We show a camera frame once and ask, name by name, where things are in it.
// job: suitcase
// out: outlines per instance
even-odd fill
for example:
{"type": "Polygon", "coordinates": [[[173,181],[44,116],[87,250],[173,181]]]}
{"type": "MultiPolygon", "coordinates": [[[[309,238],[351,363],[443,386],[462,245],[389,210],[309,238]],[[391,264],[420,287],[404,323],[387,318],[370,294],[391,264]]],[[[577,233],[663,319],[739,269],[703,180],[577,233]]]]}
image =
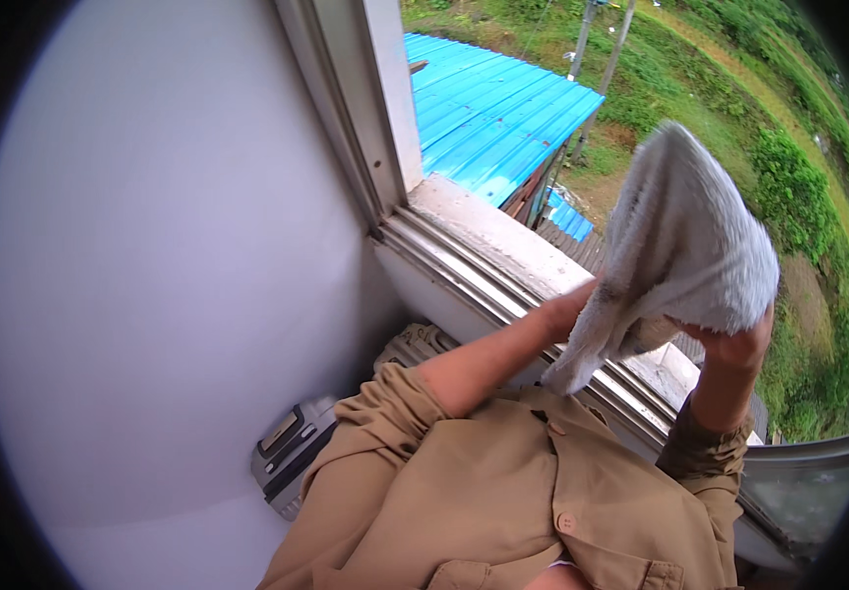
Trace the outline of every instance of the suitcase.
{"type": "Polygon", "coordinates": [[[324,395],[293,406],[254,447],[251,473],[267,503],[290,522],[300,513],[303,473],[336,429],[336,402],[336,397],[324,395]]]}

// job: window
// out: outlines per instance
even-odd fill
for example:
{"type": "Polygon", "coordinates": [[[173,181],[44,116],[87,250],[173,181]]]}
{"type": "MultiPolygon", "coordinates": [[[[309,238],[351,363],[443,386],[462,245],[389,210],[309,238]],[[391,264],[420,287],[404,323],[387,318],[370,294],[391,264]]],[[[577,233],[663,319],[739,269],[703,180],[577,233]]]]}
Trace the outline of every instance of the window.
{"type": "MultiPolygon", "coordinates": [[[[715,22],[722,18],[716,9],[675,14],[653,3],[639,5],[638,25],[620,53],[616,86],[607,87],[607,100],[577,150],[573,131],[602,100],[583,87],[595,87],[616,36],[626,29],[617,8],[601,7],[596,15],[587,61],[576,79],[580,86],[561,77],[570,62],[560,48],[571,43],[563,25],[569,17],[577,23],[575,5],[550,2],[526,8],[528,16],[512,12],[523,5],[484,9],[481,3],[412,0],[401,5],[280,0],[278,6],[372,237],[487,325],[511,322],[588,275],[530,232],[588,271],[597,270],[605,256],[599,233],[638,140],[663,117],[696,132],[769,228],[785,275],[754,404],[766,445],[750,450],[740,496],[748,516],[737,526],[754,534],[737,535],[747,543],[766,539],[785,556],[810,555],[849,493],[849,391],[846,407],[841,395],[830,395],[849,384],[849,232],[840,225],[849,227],[849,205],[834,209],[845,201],[829,197],[843,185],[834,158],[849,162],[849,139],[831,145],[827,135],[817,133],[803,142],[796,121],[809,112],[797,111],[803,107],[778,96],[770,84],[775,77],[780,87],[795,86],[803,96],[822,92],[819,99],[833,109],[820,111],[828,118],[817,125],[826,133],[847,129],[838,134],[845,138],[849,97],[839,77],[815,74],[815,59],[828,55],[815,49],[820,39],[805,20],[776,3],[775,14],[745,17],[771,19],[772,25],[757,22],[753,29],[769,30],[772,37],[734,39],[715,22]],[[798,41],[804,38],[815,42],[807,51],[798,41]],[[749,56],[760,43],[774,59],[768,64],[733,59],[723,43],[749,56]],[[783,67],[788,69],[768,70],[783,67]],[[514,77],[522,86],[510,85],[514,77]],[[541,112],[534,111],[533,98],[552,104],[569,92],[575,94],[567,101],[572,108],[546,110],[548,126],[545,116],[533,118],[541,112]],[[587,106],[576,109],[580,104],[587,106]],[[766,104],[780,112],[770,113],[766,104]],[[551,131],[553,140],[526,141],[541,129],[551,131]],[[566,166],[567,155],[576,151],[585,165],[566,166]],[[768,184],[759,171],[773,164],[780,172],[768,184]],[[827,186],[815,170],[824,172],[827,186]],[[793,187],[793,177],[812,180],[793,187]],[[771,199],[786,188],[796,196],[793,204],[771,199]],[[814,211],[831,221],[809,225],[814,211]],[[796,241],[789,228],[804,237],[796,241]],[[815,348],[821,346],[827,347],[824,357],[815,348]],[[800,452],[768,444],[836,434],[848,436],[805,445],[800,452]],[[829,481],[823,475],[836,483],[821,488],[829,481]],[[832,487],[812,494],[811,508],[823,511],[822,519],[790,515],[782,502],[832,487]]],[[[559,347],[546,353],[550,361],[559,354],[559,347]]],[[[701,363],[697,344],[680,338],[631,361],[608,363],[586,395],[607,410],[626,443],[650,454],[666,439],[701,363]]]]}

